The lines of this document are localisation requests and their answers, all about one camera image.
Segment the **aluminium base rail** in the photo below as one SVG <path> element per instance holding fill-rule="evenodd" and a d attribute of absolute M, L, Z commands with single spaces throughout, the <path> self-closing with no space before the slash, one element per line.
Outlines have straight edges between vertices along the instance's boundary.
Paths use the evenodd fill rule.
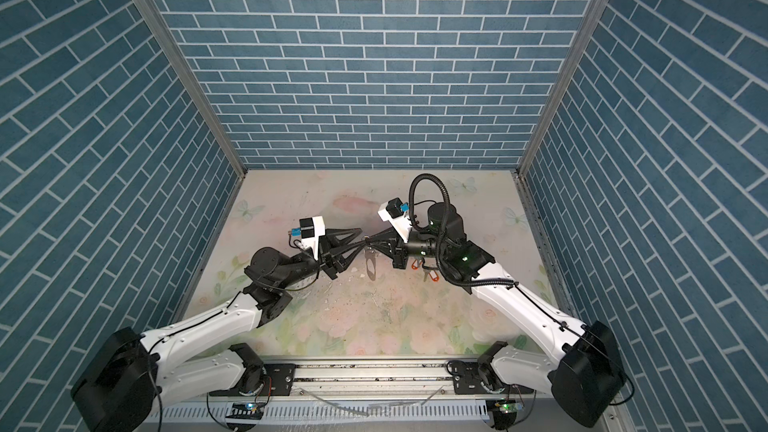
<path fill-rule="evenodd" d="M 278 399 L 363 400 L 491 398 L 473 356 L 273 358 L 265 364 L 266 395 Z"/>

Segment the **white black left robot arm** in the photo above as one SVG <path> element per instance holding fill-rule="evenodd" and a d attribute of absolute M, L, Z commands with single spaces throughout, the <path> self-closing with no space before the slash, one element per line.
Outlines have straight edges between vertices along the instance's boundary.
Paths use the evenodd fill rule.
<path fill-rule="evenodd" d="M 244 269 L 248 284 L 223 304 L 157 329 L 124 327 L 108 336 L 71 391 L 87 429 L 133 431 L 151 414 L 201 394 L 263 390 L 263 361 L 249 345 L 230 345 L 211 359 L 200 353 L 277 318 L 301 282 L 348 269 L 366 246 L 361 232 L 305 219 L 290 235 L 295 255 L 257 250 Z"/>

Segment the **aluminium corner post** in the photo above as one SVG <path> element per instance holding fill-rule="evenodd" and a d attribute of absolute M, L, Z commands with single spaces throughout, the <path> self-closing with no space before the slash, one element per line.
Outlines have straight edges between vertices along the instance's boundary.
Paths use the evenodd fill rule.
<path fill-rule="evenodd" d="M 574 36 L 573 43 L 558 72 L 557 80 L 552 87 L 546 104 L 542 108 L 539 120 L 533 129 L 531 139 L 520 160 L 517 168 L 519 176 L 524 177 L 531 170 L 536 154 L 544 141 L 549 127 L 554 121 L 558 107 L 562 103 L 567 88 L 573 79 L 579 62 L 589 45 L 589 41 L 597 28 L 608 1 L 609 0 L 589 1 L 583 20 Z"/>
<path fill-rule="evenodd" d="M 236 176 L 243 180 L 247 168 L 237 153 L 232 141 L 226 134 L 210 101 L 203 91 L 195 74 L 191 70 L 184 54 L 165 22 L 154 0 L 132 0 L 152 36 L 160 46 L 170 66 L 175 71 L 184 90 L 188 93 L 197 111 L 213 134 L 214 139 L 228 159 Z"/>

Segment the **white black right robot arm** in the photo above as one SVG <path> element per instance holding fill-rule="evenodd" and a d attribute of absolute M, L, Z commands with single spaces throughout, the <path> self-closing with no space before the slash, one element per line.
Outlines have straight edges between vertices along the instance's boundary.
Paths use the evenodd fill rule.
<path fill-rule="evenodd" d="M 497 342 L 483 353 L 478 373 L 491 392 L 511 385 L 548 392 L 584 427 L 594 426 L 616 405 L 628 375 L 607 325 L 586 325 L 515 280 L 467 238 L 463 219 L 451 204 L 431 205 L 423 229 L 413 225 L 408 204 L 399 199 L 382 204 L 378 214 L 390 227 L 367 243 L 390 257 L 394 267 L 406 267 L 411 258 L 434 259 L 445 281 L 491 305 L 540 347 L 542 352 L 535 354 Z"/>

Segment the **aluminium corner post left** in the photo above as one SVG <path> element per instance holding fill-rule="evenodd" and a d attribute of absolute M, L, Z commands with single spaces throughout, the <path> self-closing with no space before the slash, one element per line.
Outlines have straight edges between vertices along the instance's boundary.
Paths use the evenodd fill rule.
<path fill-rule="evenodd" d="M 184 54 L 165 22 L 154 0 L 132 0 L 152 36 L 160 46 L 170 66 L 175 71 L 184 90 L 188 93 L 197 111 L 213 134 L 214 139 L 228 159 L 236 176 L 243 180 L 247 168 L 237 153 L 232 141 L 226 134 L 210 101 L 203 91 L 195 74 L 191 70 Z"/>

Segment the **aluminium corner post right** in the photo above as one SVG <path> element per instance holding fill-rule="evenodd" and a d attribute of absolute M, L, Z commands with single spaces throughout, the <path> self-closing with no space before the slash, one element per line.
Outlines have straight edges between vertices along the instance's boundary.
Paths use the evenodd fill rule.
<path fill-rule="evenodd" d="M 552 87 L 546 104 L 542 108 L 539 120 L 533 129 L 531 139 L 520 160 L 517 168 L 519 176 L 524 177 L 531 170 L 536 154 L 544 141 L 549 127 L 554 121 L 558 107 L 562 103 L 567 88 L 573 79 L 579 62 L 589 45 L 589 41 L 597 28 L 608 1 L 609 0 L 589 1 L 583 20 L 574 36 L 573 43 L 558 72 L 557 80 Z"/>

